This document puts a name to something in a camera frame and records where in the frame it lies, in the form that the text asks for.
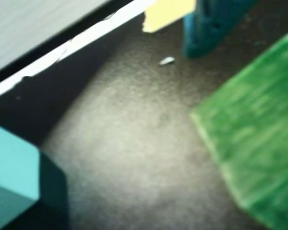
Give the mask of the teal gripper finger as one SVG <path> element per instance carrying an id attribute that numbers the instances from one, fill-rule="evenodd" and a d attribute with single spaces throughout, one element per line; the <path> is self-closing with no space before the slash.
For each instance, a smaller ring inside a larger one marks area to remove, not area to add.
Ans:
<path id="1" fill-rule="evenodd" d="M 183 18 L 184 47 L 188 58 L 207 55 L 238 24 L 255 0 L 198 0 Z"/>

